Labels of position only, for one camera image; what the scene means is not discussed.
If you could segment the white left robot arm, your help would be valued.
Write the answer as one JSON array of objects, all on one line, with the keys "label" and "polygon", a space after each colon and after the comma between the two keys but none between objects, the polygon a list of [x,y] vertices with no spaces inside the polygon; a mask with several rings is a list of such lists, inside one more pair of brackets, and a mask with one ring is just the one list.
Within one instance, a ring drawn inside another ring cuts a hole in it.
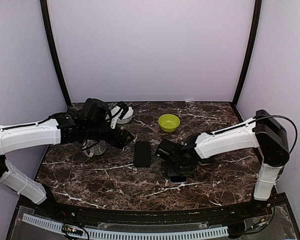
[{"label": "white left robot arm", "polygon": [[60,112],[42,121],[19,125],[0,125],[0,183],[41,205],[50,218],[57,218],[60,206],[50,188],[35,182],[18,170],[6,157],[7,153],[43,145],[64,145],[78,142],[81,151],[91,158],[100,155],[102,142],[123,149],[134,136],[119,125],[129,123],[134,110],[124,102],[109,107],[99,99],[88,98],[77,113]]}]

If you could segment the black smartphone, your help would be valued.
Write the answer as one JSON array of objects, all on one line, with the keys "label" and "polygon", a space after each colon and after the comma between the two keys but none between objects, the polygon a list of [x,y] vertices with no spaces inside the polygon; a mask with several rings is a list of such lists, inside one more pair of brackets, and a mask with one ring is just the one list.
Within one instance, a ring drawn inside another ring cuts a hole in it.
[{"label": "black smartphone", "polygon": [[133,165],[136,168],[149,168],[151,166],[151,143],[149,141],[136,141]]}]

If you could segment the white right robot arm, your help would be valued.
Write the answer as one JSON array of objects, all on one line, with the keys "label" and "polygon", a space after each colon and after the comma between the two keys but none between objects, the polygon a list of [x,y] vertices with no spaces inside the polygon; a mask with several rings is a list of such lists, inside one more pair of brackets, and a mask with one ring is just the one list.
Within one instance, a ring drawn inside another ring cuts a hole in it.
[{"label": "white right robot arm", "polygon": [[237,125],[217,131],[193,134],[184,143],[163,139],[155,154],[161,158],[166,178],[193,178],[198,164],[210,164],[214,156],[241,149],[260,149],[262,163],[254,187],[253,200],[245,205],[245,213],[256,217],[265,208],[281,169],[290,159],[286,129],[277,121],[279,115],[266,110]]}]

